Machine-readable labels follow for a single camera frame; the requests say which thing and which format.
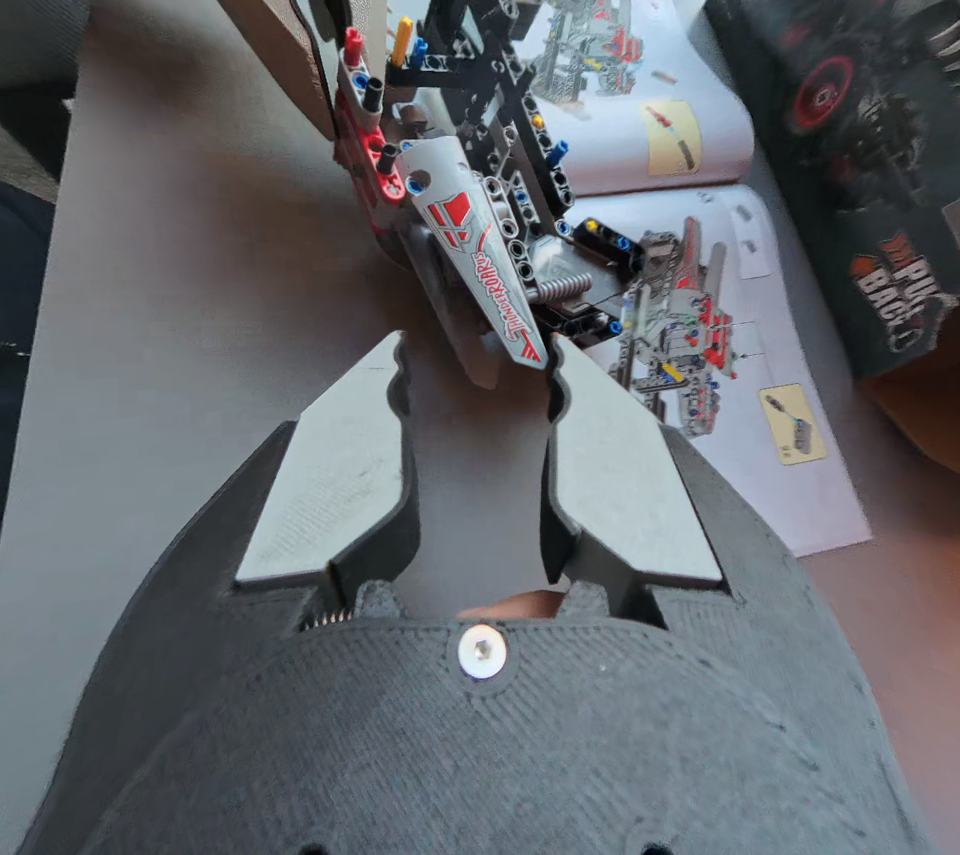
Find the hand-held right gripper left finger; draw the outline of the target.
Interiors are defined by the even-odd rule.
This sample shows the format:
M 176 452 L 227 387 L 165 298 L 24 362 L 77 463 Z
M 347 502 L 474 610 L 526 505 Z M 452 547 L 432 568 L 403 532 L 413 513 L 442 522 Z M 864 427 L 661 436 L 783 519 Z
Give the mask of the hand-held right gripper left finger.
M 391 332 L 297 418 L 234 576 L 312 585 L 330 605 L 394 581 L 421 546 L 403 332 Z

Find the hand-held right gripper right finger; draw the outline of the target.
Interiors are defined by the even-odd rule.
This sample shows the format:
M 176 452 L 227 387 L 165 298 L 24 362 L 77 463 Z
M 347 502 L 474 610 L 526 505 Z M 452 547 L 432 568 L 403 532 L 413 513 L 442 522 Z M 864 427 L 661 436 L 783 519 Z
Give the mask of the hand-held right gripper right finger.
M 548 582 L 720 586 L 662 423 L 566 336 L 552 337 L 548 376 L 539 510 Z

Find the black and red lego model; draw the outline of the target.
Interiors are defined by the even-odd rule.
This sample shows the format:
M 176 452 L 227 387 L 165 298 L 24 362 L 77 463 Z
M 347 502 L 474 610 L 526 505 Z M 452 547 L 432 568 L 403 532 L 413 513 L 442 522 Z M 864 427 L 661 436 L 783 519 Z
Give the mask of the black and red lego model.
M 521 41 L 541 0 L 430 0 L 374 55 L 356 25 L 338 38 L 335 160 L 391 260 L 419 279 L 466 375 L 543 370 L 551 337 L 624 338 L 642 245 L 574 222 L 566 141 L 549 132 Z

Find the black lego box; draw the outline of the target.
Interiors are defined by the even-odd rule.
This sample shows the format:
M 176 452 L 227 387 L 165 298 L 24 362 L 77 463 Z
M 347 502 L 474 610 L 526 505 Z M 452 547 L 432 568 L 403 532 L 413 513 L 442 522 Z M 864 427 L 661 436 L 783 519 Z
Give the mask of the black lego box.
M 959 465 L 959 0 L 707 0 L 853 377 Z

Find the black mesh office chair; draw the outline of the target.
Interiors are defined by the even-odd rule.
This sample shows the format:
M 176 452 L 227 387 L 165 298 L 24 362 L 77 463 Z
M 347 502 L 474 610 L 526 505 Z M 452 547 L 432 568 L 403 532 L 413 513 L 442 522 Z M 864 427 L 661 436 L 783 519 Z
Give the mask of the black mesh office chair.
M 62 178 L 90 0 L 1 0 L 2 129 Z

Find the person's dark navy clothing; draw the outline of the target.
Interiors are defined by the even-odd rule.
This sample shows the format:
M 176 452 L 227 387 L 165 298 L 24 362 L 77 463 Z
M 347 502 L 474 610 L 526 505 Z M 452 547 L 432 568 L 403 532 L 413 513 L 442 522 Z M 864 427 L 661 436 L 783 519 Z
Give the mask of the person's dark navy clothing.
M 54 204 L 1 184 L 2 514 L 6 512 L 54 215 Z

